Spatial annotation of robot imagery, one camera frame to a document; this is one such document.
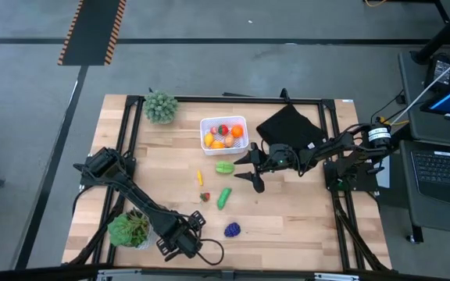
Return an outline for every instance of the potted plant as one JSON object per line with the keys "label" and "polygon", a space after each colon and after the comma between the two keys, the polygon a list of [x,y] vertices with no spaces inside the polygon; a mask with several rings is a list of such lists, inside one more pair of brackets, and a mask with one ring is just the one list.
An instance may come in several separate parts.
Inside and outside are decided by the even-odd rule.
{"label": "potted plant", "polygon": [[137,209],[116,217],[108,226],[110,243],[114,246],[146,249],[155,243],[157,236],[146,215]]}
{"label": "potted plant", "polygon": [[177,100],[164,91],[151,92],[145,96],[144,112],[151,123],[171,123],[175,118],[177,108]]}

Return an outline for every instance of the green plant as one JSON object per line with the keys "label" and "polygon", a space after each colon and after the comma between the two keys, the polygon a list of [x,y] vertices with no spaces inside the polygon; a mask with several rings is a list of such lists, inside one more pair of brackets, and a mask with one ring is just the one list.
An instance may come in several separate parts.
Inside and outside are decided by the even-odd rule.
{"label": "green plant", "polygon": [[145,116],[151,123],[170,123],[175,118],[177,107],[177,100],[166,92],[156,91],[145,96]]}
{"label": "green plant", "polygon": [[149,222],[147,217],[133,209],[116,217],[107,229],[112,245],[136,247],[147,239]]}

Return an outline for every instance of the wooden tabletop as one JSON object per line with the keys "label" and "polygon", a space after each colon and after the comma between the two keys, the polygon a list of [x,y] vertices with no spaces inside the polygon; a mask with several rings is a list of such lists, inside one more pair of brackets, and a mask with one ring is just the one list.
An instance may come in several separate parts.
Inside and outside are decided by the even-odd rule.
{"label": "wooden tabletop", "polygon": [[[123,115],[126,95],[106,95],[98,119],[91,153],[101,147],[116,146],[117,134]],[[336,100],[338,123],[341,130],[357,123],[352,101]],[[153,125],[144,116],[140,122],[134,157],[137,167],[134,181],[155,202],[190,215],[199,210],[206,220],[203,238],[213,238],[225,248],[225,259],[215,268],[264,269],[297,271],[340,271],[334,210],[327,192],[322,163],[298,177],[293,170],[268,173],[262,176],[265,192],[257,194],[252,184],[232,175],[215,172],[219,160],[235,161],[242,155],[205,156],[201,149],[199,122],[218,116],[244,116],[249,140],[259,143],[255,128],[281,109],[272,104],[226,104],[181,102],[176,119],[169,125]],[[315,105],[296,105],[296,109],[320,125]],[[328,128],[331,128],[329,112],[326,112]],[[127,128],[129,141],[131,120]],[[198,184],[196,171],[202,171],[204,186]],[[237,165],[236,173],[252,170],[251,165]],[[222,211],[216,200],[224,187],[232,193]],[[76,213],[70,227],[63,261],[75,258],[98,228],[105,187],[96,187],[77,202]],[[199,194],[209,192],[209,202],[200,203]],[[382,263],[390,267],[388,249],[381,226],[380,213],[375,201],[365,193],[353,192],[355,213],[362,238]],[[127,201],[125,210],[133,205]],[[241,226],[241,234],[235,238],[223,235],[232,222]],[[108,249],[106,235],[102,260]],[[347,234],[350,260],[355,266],[352,240]],[[209,242],[203,244],[201,253],[210,261],[220,258],[220,249]],[[210,268],[200,258],[188,259],[179,255],[164,262],[156,246],[139,251],[118,247],[116,265],[156,268]]]}

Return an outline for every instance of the toy cucumber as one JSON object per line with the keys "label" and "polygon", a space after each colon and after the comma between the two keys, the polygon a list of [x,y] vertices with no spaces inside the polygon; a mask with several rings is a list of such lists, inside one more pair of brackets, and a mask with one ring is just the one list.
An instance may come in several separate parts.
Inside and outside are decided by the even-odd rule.
{"label": "toy cucumber", "polygon": [[218,161],[216,163],[216,171],[218,173],[232,173],[234,171],[234,164],[227,161]]}
{"label": "toy cucumber", "polygon": [[218,198],[217,204],[218,209],[221,210],[223,207],[225,207],[225,203],[227,203],[228,196],[230,195],[230,192],[232,192],[232,189],[230,187],[225,187],[222,190],[222,194],[220,194],[220,197]]}

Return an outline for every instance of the gray concrete floor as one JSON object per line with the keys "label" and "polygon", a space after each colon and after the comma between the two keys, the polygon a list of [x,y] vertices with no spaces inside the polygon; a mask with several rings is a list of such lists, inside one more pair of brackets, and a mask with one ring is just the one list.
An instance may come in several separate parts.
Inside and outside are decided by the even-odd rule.
{"label": "gray concrete floor", "polygon": [[[0,37],[63,37],[77,1],[0,0]],[[289,2],[130,0],[121,37],[429,38],[443,23],[433,5],[360,0]],[[78,68],[57,66],[60,45],[0,45],[0,270],[12,266],[23,225],[52,149]],[[411,48],[293,45],[118,45],[111,66],[90,67],[41,224],[30,267],[58,265],[79,175],[105,94],[224,91],[351,98],[359,120],[401,89],[397,54]],[[389,115],[398,106],[384,111]],[[382,208],[395,269],[450,278],[450,233],[426,229],[404,240],[407,211]]]}

